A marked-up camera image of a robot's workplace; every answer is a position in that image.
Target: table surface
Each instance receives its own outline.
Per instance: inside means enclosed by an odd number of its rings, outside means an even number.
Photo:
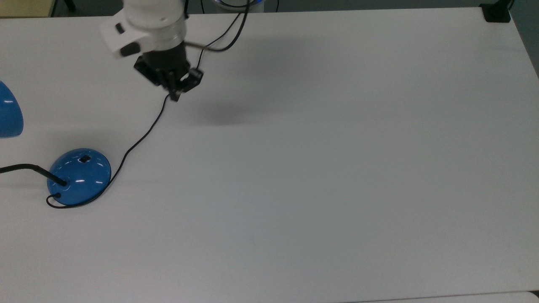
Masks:
[[[0,0],[2,17],[49,17],[55,0]]]
[[[191,16],[207,43],[232,15]],[[102,17],[0,20],[0,163],[113,169],[165,92]],[[191,62],[197,52],[189,50]],[[539,288],[539,80],[479,8],[250,15],[82,208],[0,176],[3,302],[337,303]]]

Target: blue lamp base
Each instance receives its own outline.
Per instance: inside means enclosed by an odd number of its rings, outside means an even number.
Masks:
[[[107,188],[110,181],[110,163],[102,153],[79,148],[66,152],[51,166],[50,172],[67,182],[66,186],[47,180],[54,199],[67,206],[86,203]]]

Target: desk lamp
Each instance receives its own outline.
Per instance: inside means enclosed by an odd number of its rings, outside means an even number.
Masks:
[[[16,137],[23,131],[23,115],[15,96],[0,81],[0,138]],[[66,152],[47,171],[34,164],[17,164],[0,168],[0,173],[31,169],[48,178],[50,196],[72,208],[87,204],[107,188],[110,181],[110,164],[100,152],[79,148]]]

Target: wire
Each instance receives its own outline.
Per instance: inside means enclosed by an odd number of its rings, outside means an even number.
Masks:
[[[239,26],[238,32],[236,33],[236,36],[234,37],[232,42],[230,42],[224,48],[222,48],[222,49],[212,49],[209,46],[205,46],[205,45],[197,44],[197,43],[193,43],[193,42],[185,42],[185,45],[195,47],[195,48],[198,48],[198,49],[202,49],[202,50],[211,51],[211,52],[224,52],[224,51],[227,51],[238,40],[239,35],[241,34],[241,31],[243,30],[243,26],[245,25],[245,21],[247,20],[247,14],[249,13],[249,7],[250,7],[249,0],[247,0],[247,3],[245,4],[245,12],[244,12],[244,15],[243,15],[243,20],[241,21],[241,25]]]
[[[39,167],[37,165],[34,165],[34,164],[15,164],[15,165],[6,166],[6,167],[0,167],[0,174],[8,173],[10,171],[15,171],[15,170],[20,170],[20,169],[31,169],[31,170],[37,172],[38,174],[40,174],[42,176],[45,176],[45,177],[51,179],[52,181],[55,181],[56,183],[60,184],[61,186],[66,186],[67,185],[67,182],[60,179],[58,176],[50,173],[46,169],[43,169],[43,168],[41,168],[41,167]]]
[[[47,197],[46,199],[46,202],[47,204],[50,206],[50,207],[53,207],[53,208],[56,208],[56,209],[64,209],[64,208],[75,208],[75,207],[79,207],[79,206],[83,206],[83,205],[86,205],[88,203],[90,203],[91,201],[94,201],[95,199],[99,198],[104,192],[105,190],[107,190],[107,188],[112,184],[112,182],[114,182],[114,180],[116,179],[118,173],[120,172],[120,170],[122,169],[123,167],[123,164],[124,162],[126,161],[127,159],[127,155],[129,155],[129,153],[137,146],[139,145],[140,142],[142,142],[142,140],[144,140],[151,132],[152,129],[154,129],[154,126],[157,124],[157,122],[159,121],[159,119],[161,118],[161,115],[163,114],[163,111],[165,110],[165,105],[167,104],[167,99],[168,97],[170,97],[170,95],[167,95],[165,97],[165,99],[163,100],[163,106],[161,107],[161,111],[159,112],[159,115],[157,115],[157,118],[155,119],[154,123],[150,126],[150,129],[135,143],[133,144],[133,146],[131,146],[127,151],[126,153],[123,155],[123,158],[122,158],[122,162],[120,162],[120,166],[118,166],[118,169],[116,170],[116,173],[114,174],[114,176],[110,179],[110,181],[108,181],[107,183],[107,186],[105,186],[105,188],[103,188],[102,191],[100,191],[98,194],[96,194],[95,196],[91,197],[90,199],[84,201],[84,202],[81,202],[81,203],[77,203],[77,204],[74,204],[74,205],[64,205],[64,206],[56,206],[56,205],[53,205],[49,202],[49,199],[50,198],[60,198],[61,197],[61,194],[60,193],[56,193],[56,194],[53,194],[53,195],[50,195],[49,197]]]
[[[230,24],[229,28],[227,28],[226,31],[225,31],[221,36],[219,36],[219,38],[217,38],[217,39],[213,40],[212,42],[206,44],[206,47],[211,46],[213,43],[215,43],[215,42],[221,40],[221,39],[222,39],[222,38],[223,38],[223,37],[230,31],[230,29],[232,28],[232,26],[234,26],[234,23],[236,23],[236,21],[238,20],[238,18],[239,18],[240,15],[241,15],[241,13],[237,14],[237,15],[236,15],[236,18],[234,18],[234,21],[232,21],[232,23]],[[203,53],[204,53],[204,50],[201,50],[201,54],[200,54],[200,56],[198,56],[197,68],[199,68],[200,65],[201,65],[202,54],[203,54]]]
[[[187,15],[187,7],[189,6],[189,0],[185,0],[185,4],[183,5],[183,16],[185,19],[189,18],[189,15]]]

